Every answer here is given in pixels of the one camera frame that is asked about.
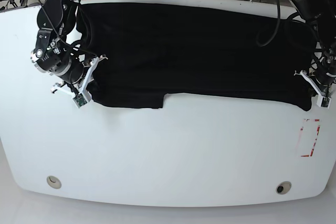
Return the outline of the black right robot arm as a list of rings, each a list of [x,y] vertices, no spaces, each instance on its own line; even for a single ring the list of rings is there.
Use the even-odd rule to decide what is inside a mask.
[[[45,0],[37,16],[39,31],[31,61],[41,72],[56,75],[64,82],[75,84],[83,78],[84,66],[78,59],[87,52],[80,41],[66,42],[76,24],[80,0]]]

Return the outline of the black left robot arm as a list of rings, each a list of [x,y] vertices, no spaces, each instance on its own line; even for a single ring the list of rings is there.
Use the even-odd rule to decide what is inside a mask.
[[[290,0],[298,11],[299,16],[306,22],[314,32],[320,43],[322,62],[317,62],[317,69],[314,73],[314,82],[321,89],[326,89],[335,80],[335,11],[329,0]],[[271,37],[265,41],[256,43],[260,47],[268,45],[274,38],[280,26],[280,1],[277,4],[277,22]]]

